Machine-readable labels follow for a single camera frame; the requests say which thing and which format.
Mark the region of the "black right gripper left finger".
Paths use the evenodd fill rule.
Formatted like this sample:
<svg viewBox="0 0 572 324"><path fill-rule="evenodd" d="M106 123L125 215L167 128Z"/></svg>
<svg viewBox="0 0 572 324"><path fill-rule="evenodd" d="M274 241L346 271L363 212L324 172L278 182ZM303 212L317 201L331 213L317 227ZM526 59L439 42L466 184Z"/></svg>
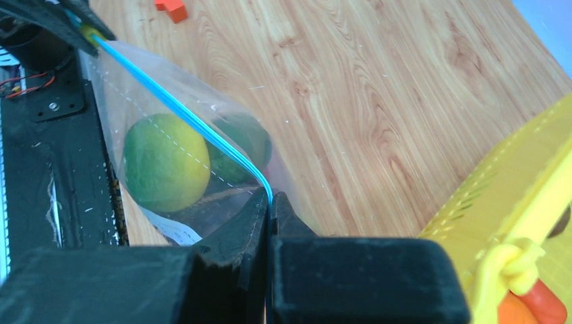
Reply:
<svg viewBox="0 0 572 324"><path fill-rule="evenodd" d="M193 246L37 249L1 287L2 323L261 323L268 197Z"/></svg>

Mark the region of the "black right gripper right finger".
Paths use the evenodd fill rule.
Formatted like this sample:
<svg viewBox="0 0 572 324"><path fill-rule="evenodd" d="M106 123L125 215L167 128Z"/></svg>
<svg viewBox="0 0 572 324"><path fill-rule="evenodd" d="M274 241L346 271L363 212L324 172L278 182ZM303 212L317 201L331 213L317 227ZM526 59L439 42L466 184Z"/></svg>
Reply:
<svg viewBox="0 0 572 324"><path fill-rule="evenodd" d="M320 237L283 192L269 217L271 323L469 323L453 264L437 243Z"/></svg>

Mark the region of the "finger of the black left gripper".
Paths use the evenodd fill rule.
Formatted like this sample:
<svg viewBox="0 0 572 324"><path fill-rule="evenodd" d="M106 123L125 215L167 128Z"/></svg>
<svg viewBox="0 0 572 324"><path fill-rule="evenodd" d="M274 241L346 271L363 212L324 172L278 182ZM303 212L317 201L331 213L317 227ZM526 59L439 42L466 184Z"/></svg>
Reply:
<svg viewBox="0 0 572 324"><path fill-rule="evenodd" d="M107 40L114 41L115 34L92 11L87 1L19 1L6 0L1 2L1 12L13 18L35 24L59 37L68 45L81 49L91 56L96 56L98 50L84 36L80 29L72 24L67 12L80 18L82 23L98 31Z"/></svg>

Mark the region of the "green toy mango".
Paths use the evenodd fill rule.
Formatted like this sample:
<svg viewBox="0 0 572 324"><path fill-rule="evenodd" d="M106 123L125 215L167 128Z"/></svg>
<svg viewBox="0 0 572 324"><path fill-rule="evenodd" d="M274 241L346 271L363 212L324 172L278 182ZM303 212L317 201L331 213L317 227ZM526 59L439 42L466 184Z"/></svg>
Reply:
<svg viewBox="0 0 572 324"><path fill-rule="evenodd" d="M210 181L205 139L170 113L149 115L131 126L124 138L123 166L131 197L155 213L190 207Z"/></svg>

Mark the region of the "clear zip top bag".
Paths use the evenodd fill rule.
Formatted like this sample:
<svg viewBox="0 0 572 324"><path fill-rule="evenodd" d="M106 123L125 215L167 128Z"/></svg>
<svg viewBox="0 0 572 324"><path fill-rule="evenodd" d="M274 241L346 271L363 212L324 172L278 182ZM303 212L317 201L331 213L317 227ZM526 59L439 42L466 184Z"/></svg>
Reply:
<svg viewBox="0 0 572 324"><path fill-rule="evenodd" d="M257 190L302 192L281 145L250 109L150 51L81 27L98 114L121 190L171 244L191 246L234 218Z"/></svg>

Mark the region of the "yellow plastic basket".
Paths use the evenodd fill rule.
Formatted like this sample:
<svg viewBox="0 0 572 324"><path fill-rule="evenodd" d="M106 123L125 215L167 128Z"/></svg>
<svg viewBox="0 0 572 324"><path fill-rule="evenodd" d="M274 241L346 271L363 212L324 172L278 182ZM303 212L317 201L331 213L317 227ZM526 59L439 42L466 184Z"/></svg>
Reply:
<svg viewBox="0 0 572 324"><path fill-rule="evenodd" d="M542 280L571 322L571 97L499 142L420 232L452 260L472 323Z"/></svg>

